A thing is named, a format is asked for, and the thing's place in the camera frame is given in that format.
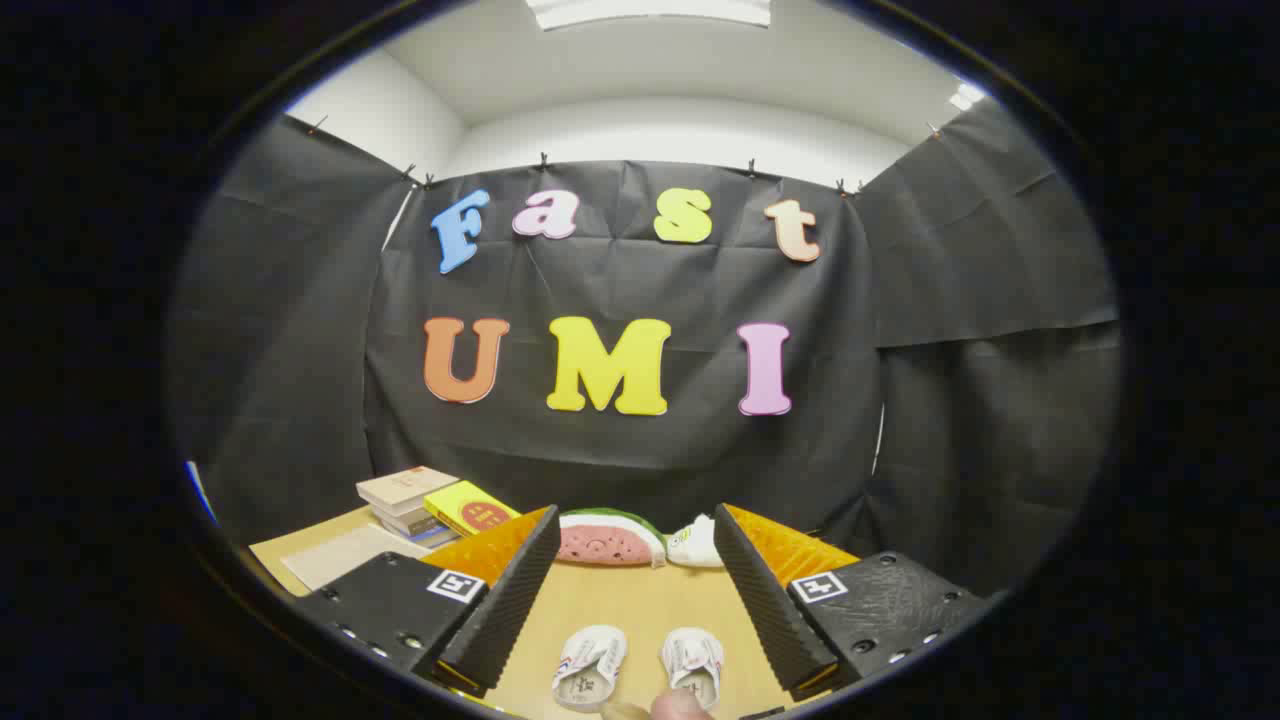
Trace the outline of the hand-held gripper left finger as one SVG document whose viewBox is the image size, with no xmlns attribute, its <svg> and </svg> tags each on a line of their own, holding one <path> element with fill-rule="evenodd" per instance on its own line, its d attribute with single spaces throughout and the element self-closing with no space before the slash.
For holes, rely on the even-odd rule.
<svg viewBox="0 0 1280 720">
<path fill-rule="evenodd" d="M 498 685 L 559 546 L 550 505 L 422 559 L 381 551 L 294 607 L 378 664 L 481 698 Z"/>
</svg>

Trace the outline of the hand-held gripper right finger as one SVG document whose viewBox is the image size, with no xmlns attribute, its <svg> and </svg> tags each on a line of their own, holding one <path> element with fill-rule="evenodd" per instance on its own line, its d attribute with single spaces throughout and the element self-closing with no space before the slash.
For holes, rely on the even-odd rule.
<svg viewBox="0 0 1280 720">
<path fill-rule="evenodd" d="M 713 523 L 765 659 L 796 701 L 878 675 L 993 603 L 904 553 L 856 557 L 730 503 Z"/>
</svg>

